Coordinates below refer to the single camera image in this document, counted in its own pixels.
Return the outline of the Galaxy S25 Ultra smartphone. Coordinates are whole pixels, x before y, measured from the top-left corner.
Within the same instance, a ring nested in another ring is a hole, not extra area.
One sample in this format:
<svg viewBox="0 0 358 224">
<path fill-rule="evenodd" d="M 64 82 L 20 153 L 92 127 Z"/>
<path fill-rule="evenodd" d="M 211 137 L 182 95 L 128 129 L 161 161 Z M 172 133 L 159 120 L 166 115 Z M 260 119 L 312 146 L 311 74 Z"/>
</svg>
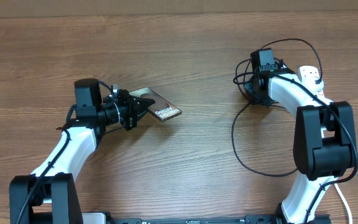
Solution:
<svg viewBox="0 0 358 224">
<path fill-rule="evenodd" d="M 147 108 L 147 111 L 151 115 L 156 117 L 159 121 L 162 122 L 167 121 L 178 115 L 181 115 L 182 113 L 182 111 L 179 108 L 171 104 L 169 101 L 167 101 L 165 98 L 160 96 L 158 93 L 156 93 L 149 87 L 131 91 L 130 94 L 132 96 L 136 96 L 140 98 L 153 99 L 155 103 L 150 105 Z"/>
</svg>

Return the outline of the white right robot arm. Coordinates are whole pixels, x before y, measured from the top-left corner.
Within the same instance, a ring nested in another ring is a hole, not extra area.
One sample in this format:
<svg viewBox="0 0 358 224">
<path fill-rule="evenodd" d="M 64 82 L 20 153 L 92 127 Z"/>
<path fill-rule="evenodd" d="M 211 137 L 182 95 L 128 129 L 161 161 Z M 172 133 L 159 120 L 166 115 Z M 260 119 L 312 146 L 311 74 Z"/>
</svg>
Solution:
<svg viewBox="0 0 358 224">
<path fill-rule="evenodd" d="M 273 215 L 246 215 L 246 223 L 330 223 L 315 213 L 330 186 L 351 180 L 358 170 L 352 106 L 324 95 L 322 67 L 302 66 L 294 72 L 270 48 L 251 53 L 252 69 L 233 79 L 249 96 L 249 104 L 280 103 L 295 121 L 293 159 L 296 179 Z"/>
</svg>

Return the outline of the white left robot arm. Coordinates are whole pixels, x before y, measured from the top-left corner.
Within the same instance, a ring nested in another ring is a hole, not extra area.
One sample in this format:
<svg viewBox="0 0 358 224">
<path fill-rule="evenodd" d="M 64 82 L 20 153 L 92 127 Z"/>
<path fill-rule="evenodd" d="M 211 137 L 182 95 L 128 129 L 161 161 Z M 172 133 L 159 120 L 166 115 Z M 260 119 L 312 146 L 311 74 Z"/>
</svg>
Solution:
<svg viewBox="0 0 358 224">
<path fill-rule="evenodd" d="M 127 131 L 136 127 L 155 101 L 112 87 L 102 97 L 103 84 L 95 78 L 74 83 L 76 103 L 61 127 L 60 141 L 31 174 L 10 183 L 11 223 L 112 223 L 108 212 L 82 212 L 75 180 L 107 126 L 119 123 Z"/>
</svg>

